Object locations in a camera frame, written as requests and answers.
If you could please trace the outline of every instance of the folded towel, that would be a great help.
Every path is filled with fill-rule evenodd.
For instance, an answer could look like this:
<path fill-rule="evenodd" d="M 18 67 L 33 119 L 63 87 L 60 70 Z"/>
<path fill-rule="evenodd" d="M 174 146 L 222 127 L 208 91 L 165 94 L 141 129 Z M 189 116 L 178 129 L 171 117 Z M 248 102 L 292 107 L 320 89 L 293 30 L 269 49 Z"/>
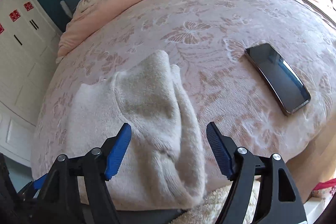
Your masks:
<path fill-rule="evenodd" d="M 219 188 L 208 194 L 204 203 L 192 208 L 188 212 L 174 219 L 170 224 L 212 224 L 217 220 L 226 198 L 229 194 L 231 185 Z M 252 223 L 255 208 L 257 206 L 260 182 L 253 182 L 249 205 L 245 214 L 243 224 Z"/>
<path fill-rule="evenodd" d="M 179 67 L 157 51 L 135 67 L 94 85 L 82 84 L 67 120 L 68 157 L 84 155 L 132 127 L 119 172 L 107 182 L 118 210 L 191 208 L 205 191 L 205 160 L 194 109 Z M 82 202 L 87 203 L 79 178 Z"/>
<path fill-rule="evenodd" d="M 84 12 L 86 9 L 99 3 L 100 1 L 101 0 L 80 0 L 73 15 L 78 16 L 80 13 Z"/>

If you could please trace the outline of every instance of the floral pattern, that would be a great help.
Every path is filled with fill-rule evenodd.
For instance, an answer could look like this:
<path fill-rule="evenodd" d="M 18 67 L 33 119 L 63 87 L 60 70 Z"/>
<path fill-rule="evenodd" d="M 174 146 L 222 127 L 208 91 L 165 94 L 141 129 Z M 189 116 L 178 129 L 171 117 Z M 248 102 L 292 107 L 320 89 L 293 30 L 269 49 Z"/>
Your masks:
<path fill-rule="evenodd" d="M 336 179 L 331 179 L 326 182 L 320 182 L 311 192 L 312 197 L 322 198 L 323 209 L 330 203 L 331 199 L 336 193 Z"/>
<path fill-rule="evenodd" d="M 312 100 L 281 112 L 244 49 L 271 43 L 307 86 Z M 208 186 L 223 181 L 206 140 L 207 123 L 256 155 L 300 153 L 334 118 L 336 30 L 301 0 L 143 0 L 71 51 L 45 95 L 33 140 L 33 177 L 45 174 L 67 141 L 66 120 L 82 83 L 133 67 L 154 51 L 181 68 L 203 132 Z"/>

